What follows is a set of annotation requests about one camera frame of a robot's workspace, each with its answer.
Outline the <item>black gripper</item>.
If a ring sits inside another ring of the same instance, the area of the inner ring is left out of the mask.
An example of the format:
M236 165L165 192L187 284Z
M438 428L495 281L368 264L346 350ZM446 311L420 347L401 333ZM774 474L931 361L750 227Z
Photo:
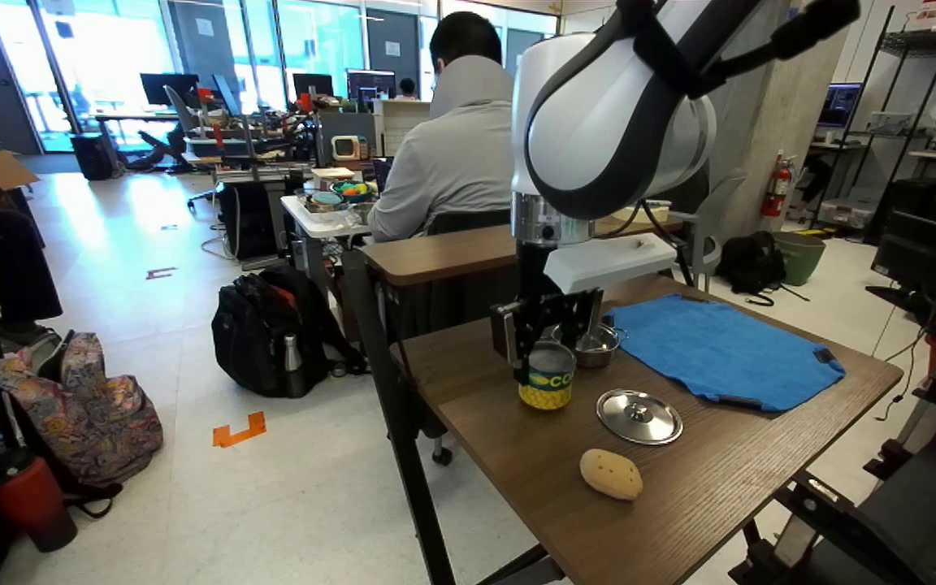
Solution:
M513 373L526 372L528 350L540 345L544 329L566 347L588 333L592 311L601 307L601 292L559 292L541 274L550 247L515 247L515 292L509 301L490 309L490 347L508 361Z

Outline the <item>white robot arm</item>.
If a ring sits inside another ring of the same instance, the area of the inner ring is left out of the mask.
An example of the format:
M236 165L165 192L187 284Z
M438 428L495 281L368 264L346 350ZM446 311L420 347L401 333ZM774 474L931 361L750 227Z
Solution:
M593 238L592 225L709 170L719 137L709 96L811 49L860 14L860 0L809 0L762 46L724 54L757 5L617 0L593 32L520 54L509 115L520 292L490 311L495 347L515 376L550 333L573 347L605 291L679 260L666 238Z

